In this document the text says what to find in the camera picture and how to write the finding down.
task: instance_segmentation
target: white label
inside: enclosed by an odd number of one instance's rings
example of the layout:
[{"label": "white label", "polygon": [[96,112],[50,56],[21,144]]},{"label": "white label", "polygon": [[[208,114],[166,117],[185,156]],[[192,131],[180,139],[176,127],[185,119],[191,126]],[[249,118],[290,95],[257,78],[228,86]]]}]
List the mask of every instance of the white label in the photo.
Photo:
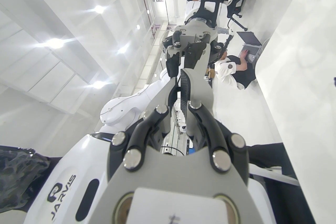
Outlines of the white label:
[{"label": "white label", "polygon": [[134,193],[127,224],[228,224],[221,200],[138,188]]}]

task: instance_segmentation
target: white shirt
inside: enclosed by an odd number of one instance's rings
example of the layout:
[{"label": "white shirt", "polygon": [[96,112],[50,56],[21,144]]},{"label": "white shirt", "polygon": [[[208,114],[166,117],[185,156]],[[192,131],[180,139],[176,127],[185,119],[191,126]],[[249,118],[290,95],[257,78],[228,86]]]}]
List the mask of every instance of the white shirt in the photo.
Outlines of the white shirt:
[{"label": "white shirt", "polygon": [[215,73],[217,78],[227,84],[234,87],[237,87],[238,89],[244,89],[244,86],[240,84],[239,82],[236,82],[232,74],[234,74],[237,70],[236,63],[230,61],[229,58],[219,60],[215,62]]}]

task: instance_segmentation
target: jarvis logo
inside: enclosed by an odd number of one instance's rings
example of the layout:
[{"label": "jarvis logo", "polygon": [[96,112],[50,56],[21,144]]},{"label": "jarvis logo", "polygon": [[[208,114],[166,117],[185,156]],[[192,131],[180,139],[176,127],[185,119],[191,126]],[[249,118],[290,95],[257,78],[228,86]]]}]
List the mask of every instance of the jarvis logo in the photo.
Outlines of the jarvis logo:
[{"label": "jarvis logo", "polygon": [[54,220],[56,213],[59,210],[68,190],[71,188],[71,185],[73,181],[75,180],[75,178],[76,178],[76,175],[71,175],[69,181],[65,185],[61,183],[56,183],[53,186],[52,190],[50,191],[47,197],[47,201],[55,204],[51,212],[53,216],[51,220]]},{"label": "jarvis logo", "polygon": [[52,190],[50,191],[47,197],[48,202],[52,203],[57,199],[57,197],[55,197],[55,194],[60,192],[62,190],[62,187],[63,185],[61,183],[56,183],[54,185],[54,187],[52,188]]}]

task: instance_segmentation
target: person's hand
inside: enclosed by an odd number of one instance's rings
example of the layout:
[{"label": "person's hand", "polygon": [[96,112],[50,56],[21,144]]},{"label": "person's hand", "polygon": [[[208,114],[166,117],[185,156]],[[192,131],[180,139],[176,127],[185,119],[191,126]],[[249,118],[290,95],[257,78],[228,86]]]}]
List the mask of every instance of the person's hand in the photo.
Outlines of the person's hand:
[{"label": "person's hand", "polygon": [[247,56],[247,53],[249,52],[249,50],[244,50],[240,53],[240,58],[245,59],[245,57]]}]

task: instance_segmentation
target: desk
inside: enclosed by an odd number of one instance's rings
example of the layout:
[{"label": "desk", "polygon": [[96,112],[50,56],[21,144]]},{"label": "desk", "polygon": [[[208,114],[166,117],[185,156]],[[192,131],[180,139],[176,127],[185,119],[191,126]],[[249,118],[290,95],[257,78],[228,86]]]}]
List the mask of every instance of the desk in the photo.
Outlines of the desk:
[{"label": "desk", "polygon": [[256,77],[316,223],[335,223],[336,2],[325,1],[292,1]]}]

